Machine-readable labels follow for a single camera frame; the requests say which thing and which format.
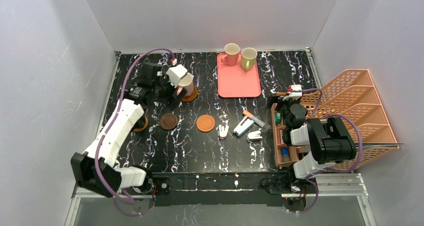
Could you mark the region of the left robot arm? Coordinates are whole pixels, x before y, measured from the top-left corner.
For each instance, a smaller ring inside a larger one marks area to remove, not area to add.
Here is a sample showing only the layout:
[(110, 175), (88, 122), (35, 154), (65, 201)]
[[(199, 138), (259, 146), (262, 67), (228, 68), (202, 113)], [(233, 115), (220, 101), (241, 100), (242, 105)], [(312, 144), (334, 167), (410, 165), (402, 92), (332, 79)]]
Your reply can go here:
[(78, 186), (105, 197), (119, 198), (118, 191), (146, 187), (152, 173), (142, 166), (114, 168), (125, 139), (132, 130), (147, 125), (145, 108), (157, 99), (177, 106), (187, 90), (180, 82), (188, 75), (183, 65), (165, 70), (162, 65), (144, 63), (133, 79), (126, 78), (121, 97), (110, 119), (83, 153), (75, 153), (71, 168)]

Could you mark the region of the light orange coaster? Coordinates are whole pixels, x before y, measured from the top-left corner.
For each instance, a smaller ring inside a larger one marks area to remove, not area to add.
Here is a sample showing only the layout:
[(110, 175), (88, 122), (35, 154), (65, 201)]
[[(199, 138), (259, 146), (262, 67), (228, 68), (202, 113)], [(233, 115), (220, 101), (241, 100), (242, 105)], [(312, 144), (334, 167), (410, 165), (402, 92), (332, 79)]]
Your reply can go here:
[(210, 132), (215, 128), (215, 120), (210, 115), (201, 115), (196, 121), (196, 127), (201, 132)]

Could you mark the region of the pink mug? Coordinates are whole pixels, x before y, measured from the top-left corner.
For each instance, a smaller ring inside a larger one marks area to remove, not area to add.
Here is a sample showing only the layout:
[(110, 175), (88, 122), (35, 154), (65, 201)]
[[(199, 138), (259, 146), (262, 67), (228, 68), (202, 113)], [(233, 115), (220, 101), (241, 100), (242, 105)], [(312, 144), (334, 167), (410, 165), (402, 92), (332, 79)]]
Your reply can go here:
[(224, 47), (224, 56), (221, 62), (228, 66), (233, 66), (237, 63), (240, 53), (240, 47), (235, 43), (228, 43)]
[(180, 80), (178, 86), (187, 90), (187, 93), (185, 96), (190, 96), (194, 91), (193, 75), (191, 73), (187, 73)]

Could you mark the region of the pink mug front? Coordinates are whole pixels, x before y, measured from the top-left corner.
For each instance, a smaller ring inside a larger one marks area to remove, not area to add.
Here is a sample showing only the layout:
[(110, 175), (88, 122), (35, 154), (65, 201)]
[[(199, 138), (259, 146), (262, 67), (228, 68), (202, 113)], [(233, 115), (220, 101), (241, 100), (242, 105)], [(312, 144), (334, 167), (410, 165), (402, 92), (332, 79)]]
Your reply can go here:
[(194, 91), (193, 75), (191, 73), (187, 73), (180, 80), (178, 86), (187, 90), (187, 93), (185, 96), (190, 96)]

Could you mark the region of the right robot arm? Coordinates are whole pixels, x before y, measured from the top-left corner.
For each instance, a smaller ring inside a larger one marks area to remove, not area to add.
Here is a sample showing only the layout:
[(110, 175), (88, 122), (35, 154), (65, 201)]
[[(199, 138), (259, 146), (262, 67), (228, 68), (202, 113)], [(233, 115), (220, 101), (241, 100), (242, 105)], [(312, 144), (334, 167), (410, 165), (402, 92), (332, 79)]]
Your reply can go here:
[(335, 172), (337, 163), (348, 160), (354, 160), (354, 165), (343, 173), (353, 171), (363, 152), (359, 129), (344, 115), (318, 118), (309, 114), (301, 104), (302, 95), (302, 90), (288, 90), (268, 97), (272, 116), (280, 116), (280, 122), (272, 120), (277, 166), (288, 167), (293, 180)]

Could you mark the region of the orange wooden coaster front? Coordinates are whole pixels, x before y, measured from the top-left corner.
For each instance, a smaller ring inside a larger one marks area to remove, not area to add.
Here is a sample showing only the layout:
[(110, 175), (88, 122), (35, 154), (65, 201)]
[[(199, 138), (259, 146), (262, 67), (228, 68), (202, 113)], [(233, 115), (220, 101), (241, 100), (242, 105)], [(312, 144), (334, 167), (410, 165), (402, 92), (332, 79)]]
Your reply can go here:
[(144, 115), (133, 126), (132, 130), (135, 132), (143, 131), (147, 128), (149, 119)]

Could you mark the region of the pink tray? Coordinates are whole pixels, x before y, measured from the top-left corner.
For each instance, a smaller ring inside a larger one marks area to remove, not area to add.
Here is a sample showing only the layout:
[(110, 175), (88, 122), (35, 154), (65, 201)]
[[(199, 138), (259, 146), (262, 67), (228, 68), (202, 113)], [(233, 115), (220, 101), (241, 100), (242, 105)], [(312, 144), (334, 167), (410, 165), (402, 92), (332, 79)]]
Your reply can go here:
[(261, 94), (261, 83), (257, 65), (249, 71), (241, 67), (241, 56), (237, 63), (223, 63), (226, 55), (217, 55), (217, 90), (223, 98), (255, 98)]

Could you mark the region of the dark brown coaster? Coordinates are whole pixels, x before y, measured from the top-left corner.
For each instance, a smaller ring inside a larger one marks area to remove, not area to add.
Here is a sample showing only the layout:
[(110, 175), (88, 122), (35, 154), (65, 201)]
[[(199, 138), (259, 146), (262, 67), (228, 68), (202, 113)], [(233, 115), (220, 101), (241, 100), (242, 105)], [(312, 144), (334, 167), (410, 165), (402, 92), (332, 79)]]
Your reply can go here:
[(172, 113), (167, 113), (164, 114), (160, 120), (159, 120), (159, 125), (163, 130), (173, 130), (179, 122), (179, 118), (172, 114)]

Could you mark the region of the green mug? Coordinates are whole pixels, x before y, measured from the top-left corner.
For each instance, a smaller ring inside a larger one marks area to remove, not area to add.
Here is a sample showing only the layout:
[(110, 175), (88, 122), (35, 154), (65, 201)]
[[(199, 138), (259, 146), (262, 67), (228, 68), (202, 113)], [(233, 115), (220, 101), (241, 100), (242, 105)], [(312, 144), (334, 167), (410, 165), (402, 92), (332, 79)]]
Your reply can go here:
[(245, 71), (251, 70), (256, 64), (258, 52), (254, 48), (244, 48), (241, 51), (241, 67)]

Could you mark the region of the brown saucer coaster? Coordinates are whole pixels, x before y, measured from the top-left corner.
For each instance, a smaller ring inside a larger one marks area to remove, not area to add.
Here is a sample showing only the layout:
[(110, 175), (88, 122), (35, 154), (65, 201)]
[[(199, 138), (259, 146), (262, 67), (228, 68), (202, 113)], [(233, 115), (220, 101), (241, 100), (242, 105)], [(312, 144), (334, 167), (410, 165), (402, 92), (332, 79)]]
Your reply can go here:
[(182, 101), (183, 102), (191, 102), (191, 101), (195, 100), (197, 96), (198, 96), (198, 89), (197, 89), (197, 87), (194, 87), (192, 93), (189, 96), (184, 96)]

